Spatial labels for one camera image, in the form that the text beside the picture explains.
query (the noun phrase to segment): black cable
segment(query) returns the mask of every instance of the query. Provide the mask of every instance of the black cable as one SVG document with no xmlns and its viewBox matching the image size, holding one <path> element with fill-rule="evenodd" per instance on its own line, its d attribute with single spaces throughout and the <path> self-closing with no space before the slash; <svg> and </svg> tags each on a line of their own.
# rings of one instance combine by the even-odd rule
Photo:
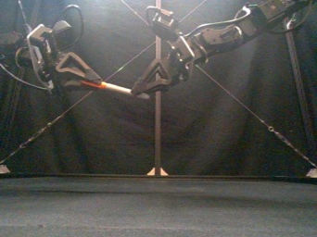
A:
<svg viewBox="0 0 317 237">
<path fill-rule="evenodd" d="M 28 85 L 28 86 L 36 88 L 36 89 L 47 90 L 47 88 L 40 87 L 40 86 L 38 86 L 38 85 L 34 85 L 34 84 L 26 82 L 24 80 L 22 80 L 19 77 L 16 77 L 16 76 L 7 70 L 6 66 L 4 66 L 2 63 L 0 63 L 0 68 L 3 69 L 3 71 L 6 71 L 6 73 L 7 73 L 18 82 L 20 82 L 20 83 L 23 83 L 23 84 L 26 84 L 26 85 Z"/>
<path fill-rule="evenodd" d="M 81 32 L 79 32 L 79 34 L 78 34 L 78 36 L 75 38 L 75 41 L 70 45 L 70 47 L 74 46 L 78 43 L 78 41 L 81 40 L 81 38 L 83 36 L 83 33 L 85 33 L 85 18 L 83 18 L 83 13 L 82 13 L 82 10 L 81 10 L 79 6 L 78 5 L 69 5 L 67 7 L 64 7 L 62 12 L 60 12 L 60 14 L 59 14 L 59 16 L 55 18 L 54 24 L 51 26 L 54 28 L 54 25 L 58 23 L 59 19 L 64 16 L 66 12 L 70 11 L 71 9 L 74 9 L 77 11 L 78 15 L 79 15 L 79 19 L 81 19 Z"/>
</svg>

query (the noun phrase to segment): vertical metal pole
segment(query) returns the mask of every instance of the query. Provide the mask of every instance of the vertical metal pole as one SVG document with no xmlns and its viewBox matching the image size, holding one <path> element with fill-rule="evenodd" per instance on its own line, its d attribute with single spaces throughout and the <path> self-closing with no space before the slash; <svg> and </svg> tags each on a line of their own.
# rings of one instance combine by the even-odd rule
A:
<svg viewBox="0 0 317 237">
<path fill-rule="evenodd" d="M 297 57 L 292 32 L 287 33 L 287 42 L 288 42 L 289 52 L 291 52 L 292 71 L 293 71 L 295 84 L 296 84 L 300 107 L 301 107 L 304 130 L 307 134 L 307 141 L 308 141 L 308 147 L 309 147 L 309 156 L 316 157 L 317 149 L 316 149 L 316 143 L 315 143 L 312 118 L 309 116 L 309 104 L 308 104 L 308 98 L 307 98 L 307 93 L 305 93 L 305 88 L 304 88 L 305 86 L 303 82 L 301 69 L 300 69 L 300 63 L 299 63 L 299 57 Z"/>
<path fill-rule="evenodd" d="M 157 0 L 157 7 L 161 8 L 162 3 L 161 0 Z M 157 59 L 161 59 L 161 51 L 162 51 L 162 42 L 159 37 L 157 36 Z M 162 105 L 162 92 L 155 93 L 155 176 L 161 176 L 161 105 Z"/>
</svg>

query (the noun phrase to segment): dark background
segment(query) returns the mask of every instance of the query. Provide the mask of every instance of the dark background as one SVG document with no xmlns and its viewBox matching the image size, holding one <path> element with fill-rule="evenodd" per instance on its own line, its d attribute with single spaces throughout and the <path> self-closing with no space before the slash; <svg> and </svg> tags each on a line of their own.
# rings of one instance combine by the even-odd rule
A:
<svg viewBox="0 0 317 237">
<path fill-rule="evenodd" d="M 28 22 L 35 0 L 24 0 Z M 202 1 L 162 1 L 184 19 Z M 198 25 L 233 19 L 246 1 L 208 0 L 182 20 L 188 33 Z M 23 32 L 16 1 L 0 1 L 0 32 Z M 81 6 L 86 30 L 74 51 L 109 82 L 131 88 L 155 58 L 155 35 L 129 6 L 145 18 L 155 1 L 42 1 L 39 23 L 50 25 L 69 4 Z M 67 20 L 79 28 L 75 12 Z M 293 33 L 309 121 L 317 127 L 317 15 L 316 7 Z M 163 43 L 163 55 L 169 44 Z M 201 66 L 261 119 L 317 162 L 316 140 L 308 140 L 285 35 L 264 33 L 240 49 L 214 56 Z M 22 86 L 0 72 L 2 160 L 87 92 L 51 95 Z M 35 82 L 32 70 L 26 80 Z M 173 175 L 304 176 L 309 163 L 274 136 L 220 86 L 196 69 L 192 79 L 162 94 L 162 167 Z M 146 174 L 155 166 L 155 96 L 141 100 L 94 92 L 27 148 L 6 162 L 12 172 Z"/>
</svg>

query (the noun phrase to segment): black fabric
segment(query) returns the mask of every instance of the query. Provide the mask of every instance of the black fabric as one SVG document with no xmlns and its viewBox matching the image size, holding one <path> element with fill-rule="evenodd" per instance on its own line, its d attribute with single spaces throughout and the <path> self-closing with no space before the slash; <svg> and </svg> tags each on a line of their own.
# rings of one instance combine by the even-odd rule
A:
<svg viewBox="0 0 317 237">
<path fill-rule="evenodd" d="M 200 5 L 200 1 L 193 0 L 162 2 L 180 19 Z M 32 7 L 27 3 L 30 14 Z M 122 66 L 151 45 L 155 35 L 125 3 L 145 18 L 145 9 L 155 1 L 43 1 L 40 21 L 50 24 L 59 15 L 60 6 L 78 4 L 86 31 L 74 51 L 102 78 L 110 77 L 109 82 L 131 88 L 155 58 L 155 46 Z M 186 33 L 202 23 L 232 19 L 244 3 L 209 0 L 182 20 L 181 30 Z M 67 19 L 78 29 L 75 12 Z M 169 44 L 163 44 L 162 51 L 166 55 Z M 307 153 L 285 36 L 265 33 L 240 49 L 214 56 L 201 67 Z M 311 66 L 307 73 L 312 73 L 308 87 L 315 113 L 316 73 Z M 24 87 L 10 151 L 86 94 L 70 92 L 55 96 Z M 18 172 L 146 174 L 154 167 L 154 127 L 154 96 L 143 101 L 111 92 L 95 92 L 8 160 L 8 167 Z M 309 163 L 200 69 L 194 70 L 189 81 L 162 94 L 161 132 L 162 167 L 170 174 L 297 176 L 309 171 Z"/>
<path fill-rule="evenodd" d="M 316 185 L 3 179 L 2 236 L 315 236 Z"/>
</svg>

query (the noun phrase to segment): black curtain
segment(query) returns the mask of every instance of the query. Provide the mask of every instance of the black curtain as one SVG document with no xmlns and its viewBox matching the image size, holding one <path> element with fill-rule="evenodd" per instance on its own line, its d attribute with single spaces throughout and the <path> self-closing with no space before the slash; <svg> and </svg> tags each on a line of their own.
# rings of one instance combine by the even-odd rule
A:
<svg viewBox="0 0 317 237">
<path fill-rule="evenodd" d="M 28 15 L 34 2 L 26 1 Z M 198 7 L 201 2 L 162 1 L 163 8 L 181 19 L 185 33 L 206 22 L 233 19 L 246 1 L 208 0 Z M 74 51 L 102 78 L 131 88 L 155 58 L 155 46 L 151 46 L 155 35 L 143 22 L 145 9 L 155 1 L 42 1 L 39 23 L 50 24 L 69 4 L 81 6 L 86 25 Z M 305 62 L 301 66 L 312 120 L 316 118 L 316 31 L 309 27 L 316 25 L 315 13 L 316 8 L 308 25 L 296 33 L 297 47 L 311 51 L 299 55 L 301 63 Z M 66 18 L 78 30 L 75 12 Z M 163 44 L 162 56 L 167 53 L 169 44 Z M 26 77 L 36 82 L 32 70 Z M 11 89 L 3 87 L 2 92 L 10 94 Z M 56 96 L 22 88 L 7 153 L 48 122 L 60 119 L 7 161 L 11 171 L 146 174 L 154 167 L 155 96 L 142 100 L 99 91 L 69 111 L 87 93 Z M 213 56 L 194 70 L 190 80 L 162 94 L 161 111 L 161 158 L 169 174 L 301 176 L 308 173 L 309 163 L 265 126 L 274 127 L 303 153 L 309 153 L 285 35 L 264 33 L 237 50 Z"/>
</svg>

